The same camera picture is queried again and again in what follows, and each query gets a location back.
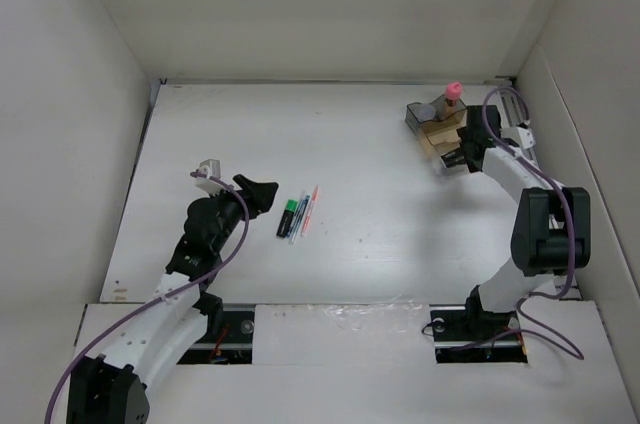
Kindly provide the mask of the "green cap highlighter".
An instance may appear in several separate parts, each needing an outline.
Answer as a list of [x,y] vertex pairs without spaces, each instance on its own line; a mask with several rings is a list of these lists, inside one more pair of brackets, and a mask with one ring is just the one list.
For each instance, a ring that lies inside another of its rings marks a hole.
[[297,206],[298,202],[296,200],[290,199],[287,201],[276,231],[276,236],[278,238],[284,239],[288,236]]

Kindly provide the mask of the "clear blue pen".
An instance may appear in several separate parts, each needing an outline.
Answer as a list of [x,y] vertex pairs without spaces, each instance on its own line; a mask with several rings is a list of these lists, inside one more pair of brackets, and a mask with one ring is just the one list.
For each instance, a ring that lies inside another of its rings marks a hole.
[[306,190],[303,190],[301,198],[300,198],[300,200],[298,202],[298,205],[297,205],[297,208],[296,208],[296,211],[295,211],[295,214],[294,214],[294,218],[293,218],[293,221],[292,221],[291,229],[290,229],[290,232],[289,232],[288,239],[289,239],[289,243],[290,244],[293,244],[293,242],[294,242],[295,234],[297,232],[297,229],[299,227],[299,224],[300,224],[300,221],[301,221],[301,218],[302,218],[302,214],[303,214],[303,211],[304,211],[303,208],[306,205],[305,203],[306,203],[307,197],[308,197],[308,193],[306,192]]

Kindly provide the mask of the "pink capped crayon bottle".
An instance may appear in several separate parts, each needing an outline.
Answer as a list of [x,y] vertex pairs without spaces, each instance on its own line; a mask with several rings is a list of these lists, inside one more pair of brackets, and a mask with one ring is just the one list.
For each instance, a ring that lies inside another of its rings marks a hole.
[[459,82],[452,82],[446,86],[444,92],[444,104],[441,114],[443,119],[448,119],[456,112],[457,104],[460,100],[462,91],[463,86]]

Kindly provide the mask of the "pink red pen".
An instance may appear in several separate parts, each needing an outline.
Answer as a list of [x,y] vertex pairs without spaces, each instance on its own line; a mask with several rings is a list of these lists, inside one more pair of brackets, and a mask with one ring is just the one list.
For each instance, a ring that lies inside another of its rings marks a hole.
[[313,193],[311,194],[311,198],[310,198],[308,206],[307,206],[305,218],[304,218],[304,221],[303,221],[303,224],[302,224],[302,229],[301,229],[301,232],[300,232],[301,237],[305,236],[306,233],[307,233],[307,230],[308,230],[308,227],[309,227],[309,224],[310,224],[310,221],[311,221],[311,215],[312,215],[312,212],[314,210],[314,206],[315,206],[315,204],[317,202],[318,194],[319,194],[319,186],[316,185],[314,190],[313,190]]

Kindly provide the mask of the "purple cap highlighter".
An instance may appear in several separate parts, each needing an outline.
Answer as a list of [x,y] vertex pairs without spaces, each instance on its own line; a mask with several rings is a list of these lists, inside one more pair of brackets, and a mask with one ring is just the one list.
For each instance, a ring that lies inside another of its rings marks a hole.
[[441,159],[447,169],[466,164],[465,153],[461,147],[443,154]]

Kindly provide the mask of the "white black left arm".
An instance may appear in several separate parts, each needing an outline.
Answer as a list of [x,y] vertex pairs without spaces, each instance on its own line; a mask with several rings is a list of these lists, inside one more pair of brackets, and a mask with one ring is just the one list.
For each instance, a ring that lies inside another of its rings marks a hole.
[[188,206],[152,298],[104,331],[115,339],[101,353],[82,350],[66,370],[67,422],[146,422],[153,394],[187,350],[222,331],[223,302],[208,291],[230,261],[222,250],[236,228],[270,211],[279,186],[241,174],[228,185],[204,168],[192,176],[206,195]]

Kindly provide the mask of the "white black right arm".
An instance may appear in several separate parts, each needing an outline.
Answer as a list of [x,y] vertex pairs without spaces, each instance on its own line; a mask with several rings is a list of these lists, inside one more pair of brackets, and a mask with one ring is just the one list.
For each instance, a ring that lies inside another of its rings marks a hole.
[[501,116],[493,105],[470,106],[457,130],[470,172],[497,182],[517,204],[510,257],[465,302],[462,325],[472,340],[501,338],[517,307],[528,297],[560,299],[575,271],[591,257],[591,198],[582,187],[551,178],[501,139]]

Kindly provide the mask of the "clear acrylic desk organizer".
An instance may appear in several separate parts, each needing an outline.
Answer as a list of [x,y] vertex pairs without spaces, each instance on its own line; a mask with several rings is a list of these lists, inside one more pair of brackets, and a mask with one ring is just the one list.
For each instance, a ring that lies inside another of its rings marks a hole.
[[[436,109],[437,116],[432,121],[420,124],[416,120],[414,111],[420,103],[429,103]],[[460,138],[457,130],[466,124],[467,106],[463,100],[459,100],[456,112],[448,119],[443,119],[441,116],[443,104],[444,95],[431,102],[410,103],[406,106],[405,123],[417,138],[426,155],[427,162],[437,175],[453,176],[466,173],[466,164],[447,169],[442,162],[441,156],[460,147]]]

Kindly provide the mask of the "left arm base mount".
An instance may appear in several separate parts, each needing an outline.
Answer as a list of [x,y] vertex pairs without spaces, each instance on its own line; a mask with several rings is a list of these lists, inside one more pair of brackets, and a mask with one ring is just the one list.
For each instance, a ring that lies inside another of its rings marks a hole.
[[254,331],[254,307],[227,308],[216,334],[207,334],[193,344],[178,364],[249,365],[252,363]]

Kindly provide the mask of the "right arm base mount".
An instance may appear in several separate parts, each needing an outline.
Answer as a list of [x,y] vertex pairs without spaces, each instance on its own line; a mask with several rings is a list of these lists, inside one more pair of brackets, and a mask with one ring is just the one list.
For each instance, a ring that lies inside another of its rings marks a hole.
[[422,334],[431,337],[437,364],[527,363],[515,312],[472,317],[463,305],[432,305]]

